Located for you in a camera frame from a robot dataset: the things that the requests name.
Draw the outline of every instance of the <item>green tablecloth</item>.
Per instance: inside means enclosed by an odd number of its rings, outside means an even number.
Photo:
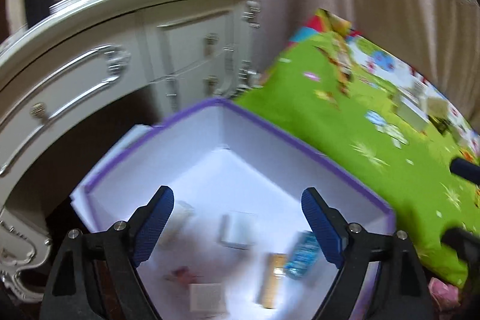
[[[451,133],[440,134],[432,123],[417,132],[395,114],[394,83],[378,76],[393,71],[395,80],[404,63],[360,36],[347,38],[345,46],[321,12],[317,26],[300,32],[301,38],[280,55],[263,87],[237,103],[325,153],[384,198],[422,263],[462,286],[466,265],[440,244],[440,237],[451,226],[480,230],[477,188],[449,172],[455,156],[476,159],[478,136],[468,128],[474,147],[460,148]],[[351,61],[347,70],[335,61],[342,48]],[[379,51],[380,58],[373,59]],[[371,63],[365,65],[360,54]]]

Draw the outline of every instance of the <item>white storage box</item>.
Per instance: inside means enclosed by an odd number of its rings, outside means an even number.
[[[276,309],[257,304],[268,255],[289,253],[298,234],[310,230],[300,204],[307,187],[315,187],[348,222],[379,234],[395,231],[391,208],[362,183],[322,153],[223,99],[206,100],[153,127],[92,172],[74,196],[82,200],[80,217],[102,231],[128,220],[161,185],[195,210],[169,246],[157,246],[138,267],[164,320],[195,318],[188,290],[164,278],[183,266],[198,283],[222,284],[224,319],[311,320],[338,272],[322,255],[301,280],[283,277]],[[231,211],[255,215],[248,250],[219,243],[222,217]],[[369,266],[352,319],[369,304],[377,267]]]

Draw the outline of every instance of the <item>purple rim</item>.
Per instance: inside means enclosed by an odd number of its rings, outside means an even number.
[[[372,204],[377,206],[382,212],[384,212],[387,216],[387,231],[388,233],[392,234],[395,231],[396,223],[395,223],[395,213],[393,209],[385,202],[382,198],[380,198],[377,194],[371,191],[368,187],[366,187],[363,183],[361,183],[357,178],[352,176],[349,172],[347,172],[343,167],[335,163],[333,160],[328,158],[323,153],[319,152],[312,146],[303,141],[296,139],[295,137],[291,136],[290,134],[286,133],[279,127],[271,124],[270,122],[262,119],[261,117],[257,116],[256,114],[249,112],[238,105],[234,104],[230,100],[224,98],[210,98],[204,100],[188,109],[182,110],[167,120],[164,123],[155,125],[151,131],[144,134],[141,138],[136,140],[132,143],[131,146],[123,150],[117,156],[115,156],[101,171],[97,172],[93,178],[84,186],[85,190],[85,197],[87,203],[92,210],[93,219],[95,224],[98,227],[98,219],[95,216],[95,209],[92,207],[93,205],[90,202],[90,198],[88,194],[92,192],[92,190],[100,183],[103,178],[112,170],[117,164],[125,160],[134,150],[138,147],[146,143],[148,140],[152,139],[159,133],[163,132],[165,129],[168,129],[175,125],[177,122],[182,121],[183,119],[190,117],[192,114],[203,110],[207,107],[211,106],[222,106],[225,107],[233,112],[236,112],[240,116],[248,119],[249,121],[255,123],[256,125],[262,127],[263,129],[269,131],[270,133],[274,134],[275,136],[279,137],[289,145],[295,147],[297,150],[300,150],[308,157],[310,157],[315,162],[321,164],[327,170],[332,172],[333,174],[339,176],[343,179],[346,183],[348,183],[352,188],[354,188],[357,192],[361,195],[366,197]]]

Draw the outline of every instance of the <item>blue packet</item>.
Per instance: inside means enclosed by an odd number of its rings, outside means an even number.
[[[286,275],[293,279],[303,277],[316,262],[319,252],[320,246],[313,232],[303,232],[285,264]]]

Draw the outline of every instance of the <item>blue gripper pad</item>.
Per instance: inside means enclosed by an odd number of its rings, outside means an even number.
[[[147,208],[152,207],[152,212],[147,216],[135,236],[134,252],[130,257],[135,267],[138,267],[141,262],[148,260],[172,213],[174,202],[173,191],[167,186],[161,187],[160,190],[162,188],[165,190],[161,197],[155,200],[154,196],[148,205],[146,205]]]
[[[334,228],[327,217],[326,213],[330,211],[330,208],[318,193],[317,195],[320,200],[317,201],[311,193],[312,190],[316,193],[316,190],[311,187],[306,189],[302,194],[301,208],[303,214],[312,232],[315,234],[315,238],[327,261],[336,265],[338,269],[341,269],[344,262],[342,252],[346,246],[345,237],[342,238],[340,236],[340,233]]]

